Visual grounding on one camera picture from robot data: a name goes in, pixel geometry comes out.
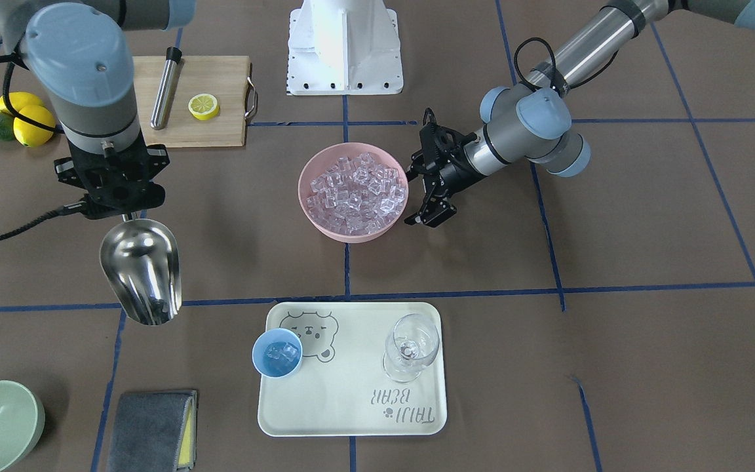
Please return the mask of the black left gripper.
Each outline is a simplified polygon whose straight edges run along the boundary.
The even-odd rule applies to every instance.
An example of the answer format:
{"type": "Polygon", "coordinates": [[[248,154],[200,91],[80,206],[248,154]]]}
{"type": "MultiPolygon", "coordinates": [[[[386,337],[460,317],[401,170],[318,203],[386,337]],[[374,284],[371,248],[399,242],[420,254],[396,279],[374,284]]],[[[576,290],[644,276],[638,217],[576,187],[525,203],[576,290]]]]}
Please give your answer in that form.
{"type": "Polygon", "coordinates": [[[423,178],[423,200],[417,212],[405,218],[405,224],[438,227],[456,215],[450,197],[483,180],[465,152],[467,144],[478,142],[471,132],[462,134],[437,123],[427,123],[419,133],[421,149],[411,155],[407,179],[423,178]]]}

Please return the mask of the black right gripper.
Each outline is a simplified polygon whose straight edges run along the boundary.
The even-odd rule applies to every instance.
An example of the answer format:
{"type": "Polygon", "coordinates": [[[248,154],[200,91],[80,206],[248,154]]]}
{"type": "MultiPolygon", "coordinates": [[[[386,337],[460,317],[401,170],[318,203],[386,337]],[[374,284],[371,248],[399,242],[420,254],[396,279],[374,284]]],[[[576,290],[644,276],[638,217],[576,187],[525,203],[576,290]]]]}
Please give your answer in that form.
{"type": "Polygon", "coordinates": [[[80,212],[89,219],[102,219],[161,206],[165,189],[153,182],[170,164],[162,144],[147,146],[136,140],[117,151],[105,144],[99,153],[89,153],[69,144],[71,155],[55,159],[59,182],[83,189],[81,200],[65,206],[65,213],[80,212]]]}

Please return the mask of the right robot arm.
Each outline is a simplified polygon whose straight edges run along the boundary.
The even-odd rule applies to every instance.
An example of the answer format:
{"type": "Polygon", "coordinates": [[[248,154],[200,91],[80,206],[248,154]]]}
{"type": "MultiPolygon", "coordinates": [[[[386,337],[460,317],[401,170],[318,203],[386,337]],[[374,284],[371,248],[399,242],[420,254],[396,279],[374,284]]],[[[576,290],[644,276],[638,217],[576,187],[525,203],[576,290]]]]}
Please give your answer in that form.
{"type": "Polygon", "coordinates": [[[145,143],[124,33],[177,29],[195,10],[194,1],[0,1],[3,47],[50,98],[71,152],[55,173],[86,192],[87,218],[164,203],[153,179],[170,159],[161,144],[145,143]]]}

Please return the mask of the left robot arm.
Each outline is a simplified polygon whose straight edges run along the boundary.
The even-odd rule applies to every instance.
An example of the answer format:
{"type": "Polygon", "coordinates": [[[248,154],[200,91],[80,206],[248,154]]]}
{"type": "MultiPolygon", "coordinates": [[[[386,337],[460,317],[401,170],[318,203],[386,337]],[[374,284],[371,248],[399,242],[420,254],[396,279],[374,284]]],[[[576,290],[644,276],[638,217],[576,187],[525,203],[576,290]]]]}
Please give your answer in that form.
{"type": "Polygon", "coordinates": [[[605,71],[620,48],[648,25],[686,10],[742,29],[755,30],[755,1],[608,1],[558,50],[512,87],[495,87],[480,102],[482,126],[469,134],[438,125],[423,113],[420,149],[407,180],[423,180],[423,201],[404,223],[437,227],[457,209],[452,196],[519,159],[569,178],[587,167],[591,149],[574,132],[564,99],[605,71]]]}

